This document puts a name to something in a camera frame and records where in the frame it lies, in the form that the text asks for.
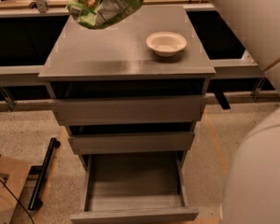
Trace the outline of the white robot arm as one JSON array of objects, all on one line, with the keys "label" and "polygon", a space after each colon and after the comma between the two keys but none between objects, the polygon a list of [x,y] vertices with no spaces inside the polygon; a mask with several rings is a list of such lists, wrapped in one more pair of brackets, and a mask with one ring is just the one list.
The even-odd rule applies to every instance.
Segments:
[{"label": "white robot arm", "polygon": [[[210,0],[280,95],[280,0]],[[219,224],[280,224],[280,107],[238,147]]]}]

